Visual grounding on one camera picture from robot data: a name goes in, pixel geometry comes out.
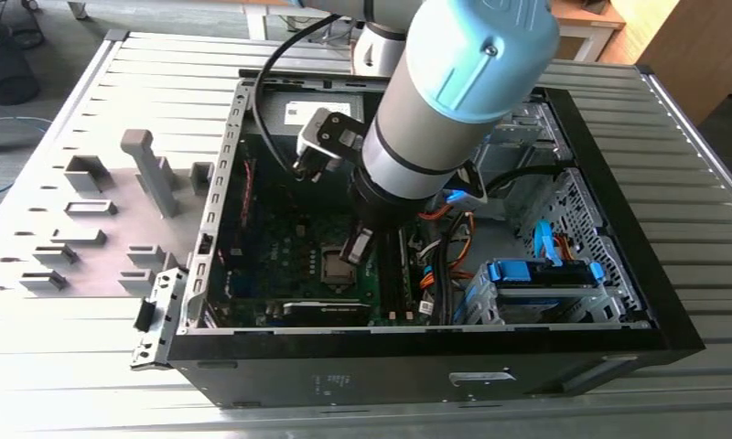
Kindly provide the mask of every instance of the metal table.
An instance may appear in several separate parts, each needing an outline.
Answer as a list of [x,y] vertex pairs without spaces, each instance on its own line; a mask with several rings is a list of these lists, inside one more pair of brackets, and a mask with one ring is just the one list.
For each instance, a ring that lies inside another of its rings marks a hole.
[[[575,399],[221,411],[176,371],[132,372],[137,296],[117,283],[136,267],[132,244],[185,261],[203,197],[187,169],[220,148],[237,68],[263,65],[267,41],[109,34],[0,207],[0,433],[164,431],[164,437],[732,437],[732,176],[660,83],[631,67],[555,62],[540,85],[567,88],[708,348]],[[347,72],[347,51],[307,45],[279,66]],[[120,150],[128,127],[155,133],[176,171],[180,214],[160,219]],[[80,195],[71,156],[97,155],[112,179],[108,217],[69,217]],[[57,233],[100,229],[103,245],[72,244],[69,286],[18,284],[43,266],[30,252]]]

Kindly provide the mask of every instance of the gray plastic block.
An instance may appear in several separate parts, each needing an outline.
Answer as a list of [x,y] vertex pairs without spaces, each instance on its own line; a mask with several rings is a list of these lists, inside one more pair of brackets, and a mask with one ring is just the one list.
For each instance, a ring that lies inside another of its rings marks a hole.
[[71,217],[103,217],[117,213],[117,207],[108,199],[83,199],[71,201],[64,207]]
[[97,180],[108,175],[108,169],[96,155],[73,155],[64,167],[64,176],[77,192],[100,192]]
[[107,242],[107,234],[100,229],[55,230],[51,241],[65,244],[103,245]]
[[33,257],[44,265],[72,264],[76,259],[76,252],[67,244],[38,245],[33,250]]
[[124,41],[131,36],[131,31],[125,29],[109,29],[107,36],[104,37],[105,41]]
[[132,244],[128,246],[127,257],[136,267],[163,268],[165,252],[159,245]]
[[20,284],[32,292],[60,291],[67,286],[67,280],[53,270],[43,270],[22,273]]
[[193,184],[193,193],[205,196],[211,187],[211,176],[213,174],[213,164],[209,162],[195,162],[191,167],[191,183]]
[[165,261],[163,262],[163,271],[175,269],[180,266],[180,263],[176,260],[176,256],[173,256],[173,253],[165,254]]
[[[173,174],[173,169],[171,168],[171,165],[168,164],[168,159],[163,156],[157,157],[157,167],[160,167],[160,173],[163,174],[163,177],[165,181],[168,182],[168,185],[171,186],[171,189],[176,188],[176,175]],[[149,188],[147,187],[147,183],[144,183],[144,177],[139,174],[136,174],[137,183],[141,185],[141,189],[144,192],[149,193]]]
[[172,187],[167,181],[167,173],[160,168],[157,157],[151,150],[152,135],[149,130],[124,130],[121,150],[136,160],[144,186],[155,200],[160,213],[165,218],[173,218],[177,211],[177,201],[173,198]]
[[149,294],[155,285],[155,272],[149,269],[120,272],[117,282],[128,293]]

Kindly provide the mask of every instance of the metal mesh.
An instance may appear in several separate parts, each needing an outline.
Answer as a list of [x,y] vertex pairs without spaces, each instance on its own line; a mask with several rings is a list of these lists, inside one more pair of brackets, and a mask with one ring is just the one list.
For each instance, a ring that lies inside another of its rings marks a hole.
[[572,239],[574,256],[602,263],[608,276],[607,286],[619,289],[624,306],[642,309],[612,241],[596,232],[602,220],[582,180],[574,176],[574,172],[576,171],[567,171],[556,179],[552,190],[539,194],[532,208],[527,210],[519,229],[526,256],[534,257],[534,231],[538,221],[547,220],[554,233],[566,233]]

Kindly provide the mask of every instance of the black wire basket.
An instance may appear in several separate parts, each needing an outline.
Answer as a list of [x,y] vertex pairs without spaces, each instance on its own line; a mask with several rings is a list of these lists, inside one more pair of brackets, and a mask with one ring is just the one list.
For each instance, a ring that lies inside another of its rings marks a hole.
[[0,33],[0,105],[16,105],[40,93],[36,75],[14,41]]
[[0,36],[24,49],[45,41],[32,8],[22,0],[0,0]]

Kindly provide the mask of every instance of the floor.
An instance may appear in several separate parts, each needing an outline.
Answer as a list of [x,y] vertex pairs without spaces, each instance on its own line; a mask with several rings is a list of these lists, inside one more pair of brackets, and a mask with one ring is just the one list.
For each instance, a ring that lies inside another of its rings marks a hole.
[[[247,20],[239,13],[192,9],[163,9],[131,5],[88,5],[91,19],[73,19],[67,4],[40,0],[37,20],[47,43],[25,52],[43,92],[30,102],[0,107],[0,117],[34,116],[53,119],[64,99],[76,85],[107,31],[125,28],[143,32],[216,37],[248,37]],[[268,19],[268,37],[285,39],[289,34],[275,17]],[[700,131],[732,171],[732,100],[722,103]],[[40,140],[41,132],[29,123],[0,123],[0,187],[20,173]]]

